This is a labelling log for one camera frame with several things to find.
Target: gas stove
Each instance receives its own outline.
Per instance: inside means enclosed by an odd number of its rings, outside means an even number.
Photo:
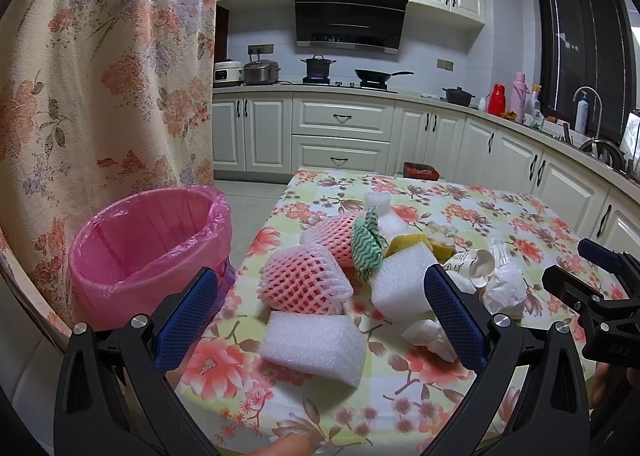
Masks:
[[[316,86],[327,86],[327,87],[347,87],[349,89],[367,89],[367,90],[379,90],[384,92],[391,92],[397,94],[396,90],[389,90],[386,84],[380,84],[377,82],[365,82],[364,80],[360,83],[357,82],[340,82],[337,80],[336,82],[331,82],[328,78],[308,78],[307,76],[302,79],[302,84],[305,85],[316,85]]]

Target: table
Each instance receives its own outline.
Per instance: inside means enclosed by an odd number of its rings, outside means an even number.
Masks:
[[[475,374],[459,361],[444,362],[401,338],[415,318],[388,321],[372,306],[369,287],[359,284],[345,306],[368,341],[359,388],[293,372],[257,355],[269,315],[256,294],[260,268],[275,250],[297,245],[300,232],[323,216],[362,210],[364,194],[372,190],[391,194],[393,210],[416,232],[428,221],[457,227],[458,251],[484,248],[492,238],[504,240],[528,285],[523,326],[548,329],[564,321],[578,348],[584,345],[577,316],[542,288],[542,273],[553,264],[607,298],[626,298],[613,277],[578,256],[579,238],[531,195],[354,171],[298,171],[250,246],[235,288],[176,389],[224,454],[257,450],[292,432],[329,456],[387,455],[390,445],[395,455],[420,454],[471,386]],[[594,362],[582,362],[591,379]],[[487,437],[504,429],[525,374],[525,368],[514,373]]]

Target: power outlet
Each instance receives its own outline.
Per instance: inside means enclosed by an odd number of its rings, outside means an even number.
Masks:
[[[252,44],[247,47],[249,55],[271,55],[273,54],[273,44]]]
[[[436,67],[439,70],[453,71],[453,62],[451,62],[450,60],[442,60],[441,58],[439,58]]]

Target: rice cooker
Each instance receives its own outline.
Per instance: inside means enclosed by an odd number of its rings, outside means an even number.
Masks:
[[[244,73],[242,62],[222,60],[213,64],[213,87],[242,86]]]

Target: pink thermos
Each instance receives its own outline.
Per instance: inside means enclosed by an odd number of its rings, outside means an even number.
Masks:
[[[513,89],[511,89],[511,101],[509,110],[516,114],[516,122],[522,123],[524,119],[524,107],[527,101],[529,89],[524,83],[524,73],[516,73],[516,79],[513,81]]]

